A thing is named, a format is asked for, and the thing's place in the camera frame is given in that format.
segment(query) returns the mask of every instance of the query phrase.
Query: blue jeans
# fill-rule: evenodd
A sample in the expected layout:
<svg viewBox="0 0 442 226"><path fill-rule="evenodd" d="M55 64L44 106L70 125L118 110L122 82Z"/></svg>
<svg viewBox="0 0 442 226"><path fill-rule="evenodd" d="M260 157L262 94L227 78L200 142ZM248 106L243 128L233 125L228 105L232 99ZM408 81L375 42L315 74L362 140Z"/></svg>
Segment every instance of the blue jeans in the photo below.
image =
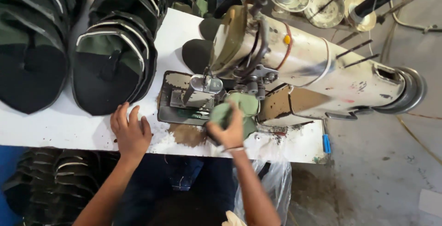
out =
<svg viewBox="0 0 442 226"><path fill-rule="evenodd" d="M229 158L189 157L166 155L170 159L195 158L204 162L190 191L220 211L233 211L236 185L233 181L233 162ZM163 154L145 154L135 170L119 202L114 226L134 225L152 218L155 203L174 194L169 177L176 167L165 161Z"/></svg>

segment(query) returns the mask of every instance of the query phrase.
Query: person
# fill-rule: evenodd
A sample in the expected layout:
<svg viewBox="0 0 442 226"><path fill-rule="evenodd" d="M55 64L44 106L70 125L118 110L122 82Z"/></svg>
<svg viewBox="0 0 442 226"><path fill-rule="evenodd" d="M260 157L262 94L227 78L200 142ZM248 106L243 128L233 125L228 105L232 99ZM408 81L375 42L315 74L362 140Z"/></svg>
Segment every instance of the person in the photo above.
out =
<svg viewBox="0 0 442 226"><path fill-rule="evenodd" d="M236 166L249 226L280 226L272 201L261 186L243 148L242 112L234 104L232 120L223 130L208 122L207 130L224 145L230 158L206 157L189 191L173 191L164 155L146 154L152 132L146 117L138 121L139 106L127 118L128 103L118 106L110 117L121 157L96 195L83 209L74 226L104 225L245 225L231 212L236 188Z"/></svg>

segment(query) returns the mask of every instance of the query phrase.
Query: hand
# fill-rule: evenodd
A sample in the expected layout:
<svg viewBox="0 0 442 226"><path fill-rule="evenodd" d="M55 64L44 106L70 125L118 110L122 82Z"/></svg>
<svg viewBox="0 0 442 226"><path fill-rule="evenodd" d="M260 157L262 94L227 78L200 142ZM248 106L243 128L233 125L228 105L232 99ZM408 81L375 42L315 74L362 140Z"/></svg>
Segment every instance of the hand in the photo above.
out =
<svg viewBox="0 0 442 226"><path fill-rule="evenodd" d="M121 159L138 166L149 148L152 132L146 116L141 118L140 128L138 122L139 105L132 109L129 114L129 121L127 120L128 107L128 102L118 106L117 110L110 116L110 126L112 132L117 136Z"/></svg>
<svg viewBox="0 0 442 226"><path fill-rule="evenodd" d="M226 149L243 146L243 113L234 102L229 102L232 111L232 121L226 130L214 122L207 122L207 130Z"/></svg>

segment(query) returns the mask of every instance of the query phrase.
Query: yellow knob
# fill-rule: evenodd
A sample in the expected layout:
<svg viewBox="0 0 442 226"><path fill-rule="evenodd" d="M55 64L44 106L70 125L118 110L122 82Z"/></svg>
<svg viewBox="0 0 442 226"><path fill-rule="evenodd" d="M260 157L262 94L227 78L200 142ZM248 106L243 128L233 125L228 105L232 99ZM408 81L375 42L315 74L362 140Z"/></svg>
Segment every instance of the yellow knob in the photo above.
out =
<svg viewBox="0 0 442 226"><path fill-rule="evenodd" d="M287 45L290 44L290 36L289 36L289 35L286 35L286 36L284 37L284 43L287 44Z"/></svg>

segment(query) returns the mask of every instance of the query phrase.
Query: sewing machine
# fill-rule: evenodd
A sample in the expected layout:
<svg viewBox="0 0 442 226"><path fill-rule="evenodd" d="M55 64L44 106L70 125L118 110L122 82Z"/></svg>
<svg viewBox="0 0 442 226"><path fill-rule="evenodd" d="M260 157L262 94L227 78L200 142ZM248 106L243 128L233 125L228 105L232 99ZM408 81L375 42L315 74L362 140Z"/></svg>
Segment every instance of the sewing machine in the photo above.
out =
<svg viewBox="0 0 442 226"><path fill-rule="evenodd" d="M273 127L357 120L373 112L396 115L424 99L427 85L415 70L353 52L367 43L347 50L265 16L265 2L229 9L203 75L166 72L160 121L203 125L226 96L220 78L235 80L237 92L255 96L257 122Z"/></svg>

